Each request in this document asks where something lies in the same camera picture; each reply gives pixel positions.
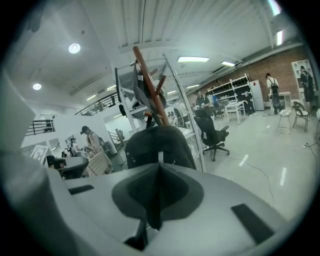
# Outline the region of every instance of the black strip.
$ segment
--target black strip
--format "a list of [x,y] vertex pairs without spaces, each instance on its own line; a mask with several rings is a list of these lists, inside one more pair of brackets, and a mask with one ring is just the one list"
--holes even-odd
[[68,190],[71,195],[75,195],[75,194],[79,194],[79,193],[86,192],[88,190],[93,190],[93,189],[94,187],[91,185],[83,185],[83,186],[69,188]]
[[244,203],[231,207],[231,210],[257,245],[274,234],[271,228]]

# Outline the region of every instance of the white glossy floor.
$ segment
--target white glossy floor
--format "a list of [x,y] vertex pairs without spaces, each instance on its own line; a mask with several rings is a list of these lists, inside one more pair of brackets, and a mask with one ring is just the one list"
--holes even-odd
[[[268,115],[268,110],[257,113],[241,119],[240,124],[237,124],[236,115],[231,115],[229,136],[225,141],[230,155],[228,157],[226,152],[218,150],[215,162],[212,162],[211,154],[206,152],[206,172],[234,181],[266,201],[286,220],[291,220],[306,208],[316,177],[319,177],[316,175],[316,158],[309,147],[304,147],[305,143],[311,145],[315,142],[317,119],[311,118],[305,132],[304,120],[299,118],[297,126],[288,135],[289,130],[285,128],[280,128],[283,134],[276,132],[279,115]],[[291,125],[295,116],[292,112]],[[215,123],[219,130],[227,125],[227,118],[223,121],[216,118]],[[281,123],[282,126],[289,125],[287,118],[282,118]],[[319,147],[314,145],[312,150],[318,157]],[[268,177],[242,162],[246,155],[246,162],[261,169]]]

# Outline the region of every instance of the black seat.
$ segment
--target black seat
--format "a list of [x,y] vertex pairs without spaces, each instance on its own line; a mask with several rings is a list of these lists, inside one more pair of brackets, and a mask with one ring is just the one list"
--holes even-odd
[[211,116],[204,110],[199,109],[195,111],[195,122],[201,129],[201,139],[202,142],[210,146],[209,148],[205,149],[205,151],[214,150],[213,159],[212,161],[216,161],[216,151],[222,150],[226,151],[227,155],[230,154],[229,150],[223,148],[225,146],[226,137],[229,135],[227,129],[229,126],[223,127],[221,130],[215,130],[214,122],[211,119]]

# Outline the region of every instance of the power cable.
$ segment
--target power cable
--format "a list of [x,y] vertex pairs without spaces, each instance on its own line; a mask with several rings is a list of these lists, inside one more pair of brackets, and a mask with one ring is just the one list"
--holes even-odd
[[270,191],[271,196],[272,196],[272,207],[275,207],[275,199],[274,199],[274,194],[272,193],[272,190],[271,190],[271,184],[270,184],[269,176],[268,176],[268,175],[266,175],[266,173],[265,173],[263,170],[261,170],[261,169],[260,169],[260,168],[258,168],[258,167],[255,167],[255,166],[251,165],[251,164],[250,164],[250,163],[248,163],[246,160],[242,160],[242,159],[234,158],[234,157],[231,157],[231,156],[229,156],[229,155],[228,155],[228,158],[231,158],[231,159],[234,159],[234,160],[239,160],[239,161],[244,161],[247,165],[249,165],[249,166],[251,166],[251,167],[253,167],[253,168],[255,168],[255,169],[259,170],[260,172],[262,172],[262,173],[264,174],[264,176],[266,176],[266,178],[268,179],[269,191]]

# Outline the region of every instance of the ceiling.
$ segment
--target ceiling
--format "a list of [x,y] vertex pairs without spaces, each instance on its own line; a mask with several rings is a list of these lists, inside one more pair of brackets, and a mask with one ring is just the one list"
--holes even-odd
[[[265,0],[47,1],[39,29],[24,28],[4,68],[26,99],[86,106],[115,92],[97,94],[115,84],[114,68],[130,80],[133,46],[140,48],[150,71],[164,65],[166,54],[188,87],[212,77],[222,61],[241,62],[262,49],[275,49],[273,18]],[[290,24],[285,29],[285,41],[296,37]],[[68,52],[72,43],[80,44],[79,53]],[[181,56],[210,59],[178,63]],[[42,85],[39,91],[32,89],[35,83]],[[164,87],[168,92],[176,88],[172,76]],[[86,101],[93,94],[98,97]]]

